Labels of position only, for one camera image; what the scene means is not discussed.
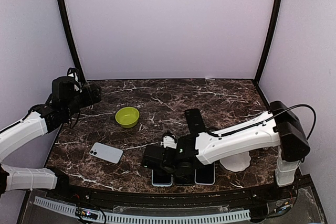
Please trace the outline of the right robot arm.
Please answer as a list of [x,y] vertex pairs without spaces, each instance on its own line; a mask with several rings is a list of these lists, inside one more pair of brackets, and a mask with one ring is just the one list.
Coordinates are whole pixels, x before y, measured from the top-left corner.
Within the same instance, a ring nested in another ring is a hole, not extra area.
[[190,133],[176,138],[163,135],[161,146],[145,148],[141,166],[152,170],[152,179],[167,176],[178,185],[213,185],[215,162],[230,172],[241,172],[250,166],[250,151],[260,148],[278,149],[275,183],[268,188],[273,200],[280,199],[295,179],[295,172],[310,153],[308,139],[295,108],[311,108],[306,104],[286,107],[281,101],[270,103],[268,111],[257,117],[211,131],[204,124],[199,109],[185,110]]

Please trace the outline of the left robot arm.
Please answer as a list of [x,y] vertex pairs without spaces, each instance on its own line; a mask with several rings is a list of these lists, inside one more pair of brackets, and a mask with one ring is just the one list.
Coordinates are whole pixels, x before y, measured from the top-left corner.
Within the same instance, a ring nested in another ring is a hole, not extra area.
[[[52,82],[52,92],[44,104],[31,107],[19,121],[1,130],[1,160],[30,141],[70,123],[80,110],[101,101],[97,84],[85,86],[76,74]],[[48,189],[63,201],[74,197],[68,176],[56,168],[19,168],[1,164],[1,193],[12,190]]]

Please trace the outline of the silver white phone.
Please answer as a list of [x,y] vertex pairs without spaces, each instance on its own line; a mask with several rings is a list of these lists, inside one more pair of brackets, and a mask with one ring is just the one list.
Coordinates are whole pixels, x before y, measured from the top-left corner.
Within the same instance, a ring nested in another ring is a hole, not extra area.
[[123,150],[96,142],[89,154],[109,163],[117,164],[122,157]]

